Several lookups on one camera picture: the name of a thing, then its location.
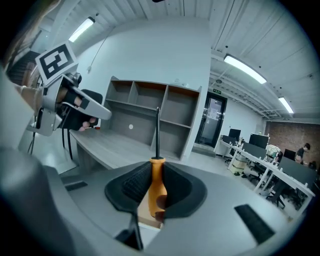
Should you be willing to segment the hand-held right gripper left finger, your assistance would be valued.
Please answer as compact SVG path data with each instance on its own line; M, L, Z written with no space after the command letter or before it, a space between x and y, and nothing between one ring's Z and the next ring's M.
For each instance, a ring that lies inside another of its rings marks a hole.
M148 256L138 225L101 181L78 186L29 154L0 148L0 228L10 255Z

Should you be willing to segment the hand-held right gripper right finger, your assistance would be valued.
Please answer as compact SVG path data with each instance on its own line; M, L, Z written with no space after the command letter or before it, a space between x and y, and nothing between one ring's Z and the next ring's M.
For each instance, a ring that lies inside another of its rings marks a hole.
M288 222L270 202L216 173L166 162L164 225L152 256L271 256Z

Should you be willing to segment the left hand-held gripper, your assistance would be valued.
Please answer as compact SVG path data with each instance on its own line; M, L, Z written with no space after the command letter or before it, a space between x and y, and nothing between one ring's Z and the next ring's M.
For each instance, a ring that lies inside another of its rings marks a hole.
M78 112L93 118L109 120L112 112L98 103L87 93L78 89L67 77L68 73L75 74L78 61L69 42L60 43L35 58L42 79L42 107L36 115L36 122L27 127L28 131L50 136L62 120L69 119L73 112ZM66 88L72 96L80 98L81 104L74 100L62 101L61 117L57 114L56 100L60 88Z

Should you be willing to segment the orange handled screwdriver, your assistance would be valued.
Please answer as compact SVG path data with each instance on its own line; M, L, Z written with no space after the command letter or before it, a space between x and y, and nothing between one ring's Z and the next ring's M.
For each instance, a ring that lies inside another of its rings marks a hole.
M164 210L157 205L157 199L167 195L167 190L163 183L163 165L165 158L160 156L160 108L156 109L156 129L155 129L155 156L149 159L151 163L151 185L148 190L148 208L153 218L157 213Z

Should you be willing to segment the person's left forearm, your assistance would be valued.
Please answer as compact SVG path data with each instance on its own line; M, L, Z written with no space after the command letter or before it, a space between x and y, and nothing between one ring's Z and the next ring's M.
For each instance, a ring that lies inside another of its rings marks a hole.
M34 110L34 113L37 114L43 104L43 88L31 88L15 83L13 85L25 102Z

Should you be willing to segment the person's left hand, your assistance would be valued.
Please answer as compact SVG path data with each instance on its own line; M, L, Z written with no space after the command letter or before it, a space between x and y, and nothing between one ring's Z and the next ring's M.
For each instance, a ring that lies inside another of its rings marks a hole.
M73 90L61 87L56 99L56 110L58 116L62 119L59 128L73 131L84 131L86 128L93 127L97 124L97 119L90 115L84 114L79 110L73 109L84 107L87 99Z

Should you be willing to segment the beige storage box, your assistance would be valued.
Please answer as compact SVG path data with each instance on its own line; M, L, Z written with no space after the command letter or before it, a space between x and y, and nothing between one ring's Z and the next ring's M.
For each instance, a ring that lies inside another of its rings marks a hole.
M242 155L237 155L235 160L231 164L229 170L231 173L235 174L242 174L247 166L248 159Z

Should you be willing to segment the grey wooden desk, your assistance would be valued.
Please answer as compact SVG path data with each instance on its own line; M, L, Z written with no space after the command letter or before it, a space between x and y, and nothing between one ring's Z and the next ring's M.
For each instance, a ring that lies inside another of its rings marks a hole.
M79 169L83 174L94 172L100 166L111 170L147 162L156 155L147 144L110 130L89 128L70 134L76 141Z

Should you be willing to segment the grey wooden hutch shelf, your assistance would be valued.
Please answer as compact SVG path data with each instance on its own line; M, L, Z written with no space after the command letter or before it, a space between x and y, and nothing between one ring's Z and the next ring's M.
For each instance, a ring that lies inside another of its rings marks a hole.
M156 112L160 108L160 150L181 160L198 110L200 89L140 80L122 80L112 76L104 106L112 117L100 128L156 149Z

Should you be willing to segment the black desk divider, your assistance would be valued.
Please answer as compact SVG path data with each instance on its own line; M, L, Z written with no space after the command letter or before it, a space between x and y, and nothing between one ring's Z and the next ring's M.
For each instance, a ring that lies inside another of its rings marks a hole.
M307 184L309 189L312 188L317 177L317 173L314 169L311 169L286 157L281 159L279 168L282 169L285 174L296 179L303 185Z
M251 154L252 156L262 160L265 158L267 152L266 149L247 142L243 143L242 149L248 154Z

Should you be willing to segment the black office chair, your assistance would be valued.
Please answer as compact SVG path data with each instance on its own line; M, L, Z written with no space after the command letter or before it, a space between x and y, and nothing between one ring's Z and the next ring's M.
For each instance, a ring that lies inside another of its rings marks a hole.
M279 207L279 205L282 205L282 209L284 209L286 206L284 201L281 199L281 196L288 187L289 185L287 183L279 179L278 182L272 187L266 199L271 203L276 204L277 207Z

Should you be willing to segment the dark glass door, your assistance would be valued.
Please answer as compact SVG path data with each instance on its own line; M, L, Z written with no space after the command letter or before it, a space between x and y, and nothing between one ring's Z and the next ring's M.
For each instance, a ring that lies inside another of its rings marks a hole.
M195 143L215 148L223 125L227 99L208 92Z

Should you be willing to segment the ceiling light bar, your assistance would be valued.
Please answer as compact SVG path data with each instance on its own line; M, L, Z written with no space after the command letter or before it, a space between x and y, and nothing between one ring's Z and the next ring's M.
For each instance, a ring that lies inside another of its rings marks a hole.
M279 97L278 100L281 102L281 104L284 106L284 108L288 111L289 114L294 114L294 111L288 101L285 99L285 97Z
M69 37L69 41L74 43L79 36L81 36L88 28L90 28L95 23L95 19L89 16L85 21L83 21L78 28Z
M256 80L261 85L263 85L267 82L267 80L260 73L258 73L255 69L253 69L252 67L250 67L246 63L242 62L238 58L235 58L232 55L226 54L223 61L225 63L233 66L234 68L237 68L237 69L241 70L242 72L246 73L247 75L249 75L251 78Z

